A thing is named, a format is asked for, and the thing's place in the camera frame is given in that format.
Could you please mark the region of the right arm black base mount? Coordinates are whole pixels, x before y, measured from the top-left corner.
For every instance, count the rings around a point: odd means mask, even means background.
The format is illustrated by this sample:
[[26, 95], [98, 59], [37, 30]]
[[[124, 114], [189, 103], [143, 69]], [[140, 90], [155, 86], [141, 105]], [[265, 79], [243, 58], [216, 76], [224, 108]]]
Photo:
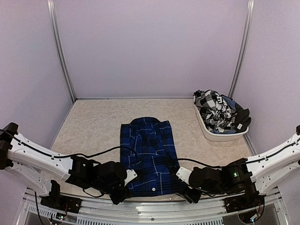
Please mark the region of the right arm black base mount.
[[263, 205], [264, 202], [265, 200], [263, 195], [239, 195], [224, 199], [225, 209], [227, 213], [258, 207], [259, 205]]

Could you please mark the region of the blue plaid long sleeve shirt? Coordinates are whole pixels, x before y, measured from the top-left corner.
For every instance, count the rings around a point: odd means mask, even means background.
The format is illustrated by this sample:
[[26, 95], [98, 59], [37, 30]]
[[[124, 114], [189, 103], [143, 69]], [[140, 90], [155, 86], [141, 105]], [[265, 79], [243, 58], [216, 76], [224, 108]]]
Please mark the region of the blue plaid long sleeve shirt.
[[175, 175], [180, 165], [169, 121], [141, 117], [122, 124], [120, 145], [120, 162], [138, 176], [127, 184], [133, 197], [171, 195], [185, 189]]

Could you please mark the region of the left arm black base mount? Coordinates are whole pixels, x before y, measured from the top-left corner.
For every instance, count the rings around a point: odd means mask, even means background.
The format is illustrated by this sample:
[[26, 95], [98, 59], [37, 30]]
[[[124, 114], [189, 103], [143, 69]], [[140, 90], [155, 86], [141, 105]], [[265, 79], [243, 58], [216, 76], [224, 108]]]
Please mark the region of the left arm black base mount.
[[78, 214], [82, 204], [82, 199], [65, 195], [45, 196], [41, 197], [40, 203], [41, 205], [52, 209]]

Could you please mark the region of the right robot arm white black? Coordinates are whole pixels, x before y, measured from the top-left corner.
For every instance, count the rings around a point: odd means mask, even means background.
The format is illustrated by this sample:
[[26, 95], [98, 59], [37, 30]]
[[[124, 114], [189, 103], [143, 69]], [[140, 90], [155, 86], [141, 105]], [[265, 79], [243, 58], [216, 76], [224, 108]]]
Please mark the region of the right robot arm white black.
[[283, 144], [262, 154], [242, 158], [226, 166], [180, 167], [176, 176], [193, 189], [208, 195], [244, 192], [240, 204], [250, 208], [258, 196], [267, 195], [300, 168], [300, 128]]

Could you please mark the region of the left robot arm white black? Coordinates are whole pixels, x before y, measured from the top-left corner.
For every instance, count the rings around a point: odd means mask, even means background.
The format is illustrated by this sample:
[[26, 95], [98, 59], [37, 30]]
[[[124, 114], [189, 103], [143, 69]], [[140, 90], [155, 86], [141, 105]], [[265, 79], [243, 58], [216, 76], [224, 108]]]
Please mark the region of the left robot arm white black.
[[94, 189], [101, 196], [109, 195], [114, 204], [128, 197], [127, 185], [137, 178], [137, 173], [120, 162], [100, 163], [93, 158], [82, 153], [63, 155], [44, 148], [19, 133], [13, 122], [0, 131], [1, 170], [16, 176], [57, 209], [65, 205], [66, 199], [55, 179], [83, 192]]

